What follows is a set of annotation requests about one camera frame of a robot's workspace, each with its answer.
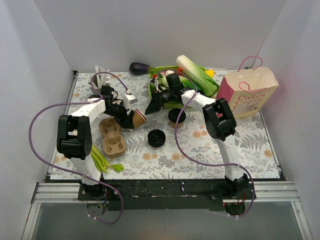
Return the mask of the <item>brown paper cup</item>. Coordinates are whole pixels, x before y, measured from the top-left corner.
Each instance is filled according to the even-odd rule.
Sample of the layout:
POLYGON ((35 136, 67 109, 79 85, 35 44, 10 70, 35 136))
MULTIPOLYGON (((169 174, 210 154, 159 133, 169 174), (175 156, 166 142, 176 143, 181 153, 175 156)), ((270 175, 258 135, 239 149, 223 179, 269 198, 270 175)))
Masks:
POLYGON ((181 128, 183 125, 184 125, 184 122, 185 122, 185 118, 180 118, 178 121, 176 118, 170 118, 169 119, 169 125, 172 127, 172 128, 181 128))
POLYGON ((146 116, 136 108, 133 112, 132 123, 133 123, 133 130, 137 129, 141 125, 147 122, 146 116))

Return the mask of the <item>black plastic cup lid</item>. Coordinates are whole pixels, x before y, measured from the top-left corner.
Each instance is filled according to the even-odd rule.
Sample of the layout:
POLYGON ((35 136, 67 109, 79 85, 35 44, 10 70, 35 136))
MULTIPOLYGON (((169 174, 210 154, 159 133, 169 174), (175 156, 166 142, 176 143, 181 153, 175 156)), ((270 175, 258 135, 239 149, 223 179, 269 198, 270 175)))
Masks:
POLYGON ((180 108, 173 108, 168 113, 168 119, 172 123, 176 123, 178 116, 180 116, 178 123, 183 123, 186 119, 186 113, 184 111, 181 111, 180 108))

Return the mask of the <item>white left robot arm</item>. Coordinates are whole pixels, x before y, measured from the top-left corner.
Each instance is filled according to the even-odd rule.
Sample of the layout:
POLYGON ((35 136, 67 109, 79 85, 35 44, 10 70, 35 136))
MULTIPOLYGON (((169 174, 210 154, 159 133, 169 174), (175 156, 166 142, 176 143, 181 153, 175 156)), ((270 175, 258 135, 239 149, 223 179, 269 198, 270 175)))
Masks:
POLYGON ((106 187, 100 181, 102 174, 97 169, 91 151, 93 148, 91 123, 102 113, 115 117, 117 123, 126 129, 133 129, 134 111, 129 111, 129 105, 136 103, 137 98, 126 90, 126 95, 120 101, 114 97, 116 91, 110 86, 102 86, 99 94, 92 94, 89 104, 83 105, 71 115, 61 115, 58 119, 57 151, 75 165, 82 174, 81 185, 85 192, 95 200, 103 199, 106 187))

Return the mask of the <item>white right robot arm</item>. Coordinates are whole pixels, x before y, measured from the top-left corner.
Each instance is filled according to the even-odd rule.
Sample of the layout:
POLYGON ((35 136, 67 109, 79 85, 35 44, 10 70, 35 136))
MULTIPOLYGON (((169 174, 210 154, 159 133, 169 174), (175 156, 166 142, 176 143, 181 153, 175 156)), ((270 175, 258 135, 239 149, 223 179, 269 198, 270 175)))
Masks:
POLYGON ((180 75, 176 70, 166 77, 168 89, 164 91, 153 91, 151 100, 145 110, 145 114, 153 114, 164 108, 164 104, 177 101, 183 105, 180 110, 175 126, 174 138, 180 152, 190 161, 208 166, 224 167, 226 192, 232 199, 242 196, 249 185, 250 174, 241 165, 239 154, 235 144, 236 120, 226 99, 214 99, 202 95, 197 89, 184 87, 180 75), (221 164, 209 164, 200 162, 189 157, 180 147, 177 136, 179 119, 186 107, 203 113, 205 126, 208 134, 215 139, 223 160, 221 164))

